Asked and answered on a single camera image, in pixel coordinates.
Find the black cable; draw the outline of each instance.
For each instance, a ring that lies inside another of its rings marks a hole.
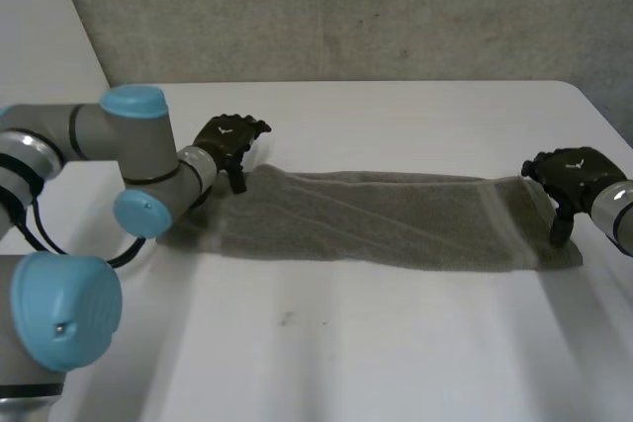
[[[55,242],[50,238],[50,236],[48,235],[48,233],[45,231],[44,228],[44,224],[42,223],[42,217],[40,216],[40,205],[38,204],[38,200],[35,199],[33,200],[33,216],[35,218],[36,221],[36,227],[38,229],[38,231],[40,232],[40,234],[42,235],[42,238],[44,239],[44,241],[46,241],[46,243],[58,254],[61,255],[67,255],[67,252],[64,251],[63,249],[61,249],[59,246],[57,246],[55,244]],[[29,227],[27,226],[27,217],[26,214],[24,215],[24,217],[22,219],[20,219],[17,223],[16,223],[16,227],[18,228],[18,230],[22,233],[22,235],[24,236],[24,238],[27,240],[27,242],[31,245],[31,247],[33,247],[36,251],[47,251],[50,252],[41,242],[39,239],[37,239],[33,233],[29,230]],[[125,266],[126,264],[128,264],[134,257],[136,257],[136,255],[138,254],[138,251],[140,251],[140,248],[143,246],[143,244],[145,243],[145,239],[143,238],[139,238],[137,239],[126,251],[124,251],[122,254],[120,254],[117,257],[113,257],[112,259],[110,259],[108,261],[108,264],[110,264],[112,266],[113,269],[119,269],[120,267]]]
[[[22,233],[22,235],[27,240],[27,242],[31,245],[31,247],[33,247],[36,251],[48,251],[48,249],[46,249],[44,245],[27,228],[27,224],[25,220],[16,222],[16,227]]]
[[[37,199],[33,200],[32,206],[33,217],[36,219],[36,228],[40,232],[40,235],[42,236],[46,244],[48,244],[57,254],[66,255],[67,252],[57,246],[57,244],[55,244],[55,241],[53,241],[48,233],[45,231],[44,224],[42,223],[42,217],[40,216],[40,204],[38,203]]]

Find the concrete wall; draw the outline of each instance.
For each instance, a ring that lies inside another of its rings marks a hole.
[[[633,0],[74,2],[114,84],[560,79],[633,142]]]

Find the white table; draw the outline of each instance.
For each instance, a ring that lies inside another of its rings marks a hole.
[[[249,167],[494,178],[538,151],[592,145],[633,176],[627,144],[559,82],[164,90],[178,146],[219,113],[266,120]],[[43,196],[51,234],[113,254],[125,246],[110,213],[121,188],[112,164],[69,167]],[[585,265],[550,274],[147,249],[121,271],[115,343],[70,375],[52,421],[633,420],[633,259],[587,218],[574,239]],[[27,250],[15,236],[1,249]]]

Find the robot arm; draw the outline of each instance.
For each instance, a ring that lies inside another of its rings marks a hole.
[[[521,175],[543,186],[558,203],[550,241],[564,245],[574,215],[586,212],[620,251],[633,255],[633,182],[608,158],[590,147],[539,153],[523,164]]]
[[[211,119],[176,150],[162,91],[122,86],[100,104],[17,105],[0,118],[0,238],[68,161],[116,160],[126,189],[117,222],[150,239],[211,190],[221,170],[245,191],[243,154],[270,127],[251,116]],[[45,420],[65,374],[109,348],[122,312],[111,265],[92,256],[0,256],[0,422]]]

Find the towel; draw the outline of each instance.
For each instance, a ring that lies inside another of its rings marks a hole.
[[[427,271],[501,272],[580,266],[573,242],[549,244],[554,210],[518,177],[388,172],[288,173],[262,165],[248,191],[211,197],[159,239],[263,260],[357,259]]]

